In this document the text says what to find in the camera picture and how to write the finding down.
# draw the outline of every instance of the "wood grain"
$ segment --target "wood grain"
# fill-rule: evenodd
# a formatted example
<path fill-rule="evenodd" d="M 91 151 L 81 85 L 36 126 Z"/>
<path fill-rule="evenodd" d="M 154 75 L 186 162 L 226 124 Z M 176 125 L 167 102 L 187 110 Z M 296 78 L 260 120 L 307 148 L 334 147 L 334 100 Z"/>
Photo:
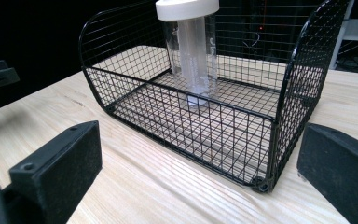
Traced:
<path fill-rule="evenodd" d="M 0 186 L 10 167 L 90 120 L 100 121 L 103 170 L 69 223 L 347 223 L 298 177 L 300 142 L 274 191 L 259 194 L 110 118 L 80 73 L 0 109 Z M 358 139 L 358 74 L 330 71 L 310 122 Z"/>

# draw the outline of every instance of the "cage bottom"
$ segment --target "cage bottom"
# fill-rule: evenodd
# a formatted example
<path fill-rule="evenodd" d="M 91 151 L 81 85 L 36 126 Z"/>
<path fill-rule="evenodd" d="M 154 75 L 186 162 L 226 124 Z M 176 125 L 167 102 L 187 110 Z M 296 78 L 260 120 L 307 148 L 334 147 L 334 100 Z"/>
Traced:
<path fill-rule="evenodd" d="M 155 82 L 174 83 L 169 73 Z M 225 79 L 218 79 L 217 89 L 216 98 L 225 104 L 235 103 L 258 112 L 273 112 L 278 99 L 277 92 Z M 241 184 L 252 185 L 256 176 L 266 176 L 270 120 L 236 106 L 212 102 L 191 108 L 181 103 L 185 100 L 185 94 L 144 84 L 116 102 L 110 111 Z"/>

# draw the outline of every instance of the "hole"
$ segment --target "hole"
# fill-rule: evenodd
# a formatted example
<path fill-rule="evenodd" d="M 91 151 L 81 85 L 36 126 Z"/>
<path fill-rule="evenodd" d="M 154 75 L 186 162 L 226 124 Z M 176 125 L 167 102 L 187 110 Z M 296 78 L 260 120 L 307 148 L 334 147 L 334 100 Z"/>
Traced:
<path fill-rule="evenodd" d="M 32 170 L 32 169 L 34 169 L 34 165 L 32 163 L 26 163 L 26 164 L 22 165 L 21 169 L 27 170 L 27 171 Z"/>
<path fill-rule="evenodd" d="M 259 192 L 267 192 L 269 191 L 269 185 L 268 184 L 262 184 L 264 181 L 264 178 L 261 176 L 256 176 L 252 179 L 252 184 L 254 184 L 254 189 L 258 190 Z"/>

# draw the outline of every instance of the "cable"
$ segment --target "cable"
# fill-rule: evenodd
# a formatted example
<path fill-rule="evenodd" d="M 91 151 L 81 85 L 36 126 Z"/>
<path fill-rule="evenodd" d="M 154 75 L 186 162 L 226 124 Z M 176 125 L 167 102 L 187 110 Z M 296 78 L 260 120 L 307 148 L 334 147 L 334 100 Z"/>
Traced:
<path fill-rule="evenodd" d="M 250 47 L 253 47 L 253 46 L 254 46 L 255 44 L 257 44 L 257 42 L 260 40 L 260 34 L 257 33 L 257 32 L 247 32 L 247 33 L 256 34 L 256 35 L 257 35 L 257 40 L 250 46 Z M 243 43 L 244 45 L 246 45 L 246 47 L 247 47 L 248 49 L 250 48 L 249 45 L 246 44 L 245 41 L 242 41 L 242 43 Z"/>
<path fill-rule="evenodd" d="M 348 52 L 348 51 L 351 51 L 351 50 L 353 50 L 353 49 L 357 49 L 358 48 L 358 45 L 356 45 L 355 47 L 353 47 L 353 48 L 351 48 L 351 49 L 347 49 L 347 50 L 345 50 L 345 51 L 342 51 L 342 52 L 340 52 L 339 54 L 343 54 L 343 53 L 346 53 L 346 52 Z"/>
<path fill-rule="evenodd" d="M 353 40 L 351 40 L 350 42 L 346 43 L 345 45 L 341 45 L 340 49 L 343 49 L 343 48 L 347 47 L 351 43 L 353 43 Z"/>

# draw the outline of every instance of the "wire mesh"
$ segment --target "wire mesh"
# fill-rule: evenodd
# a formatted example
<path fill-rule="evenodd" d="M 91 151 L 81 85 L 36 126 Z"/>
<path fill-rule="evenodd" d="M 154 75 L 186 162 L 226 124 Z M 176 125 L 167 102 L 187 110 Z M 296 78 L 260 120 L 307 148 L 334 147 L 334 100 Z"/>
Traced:
<path fill-rule="evenodd" d="M 221 1 L 210 98 L 172 74 L 154 4 L 107 10 L 85 25 L 79 54 L 96 100 L 112 117 L 218 174 L 272 190 L 320 97 L 346 1 L 326 1 L 308 20 L 313 6 Z M 275 14 L 286 7 L 298 11 Z M 206 104 L 183 104 L 188 96 Z"/>

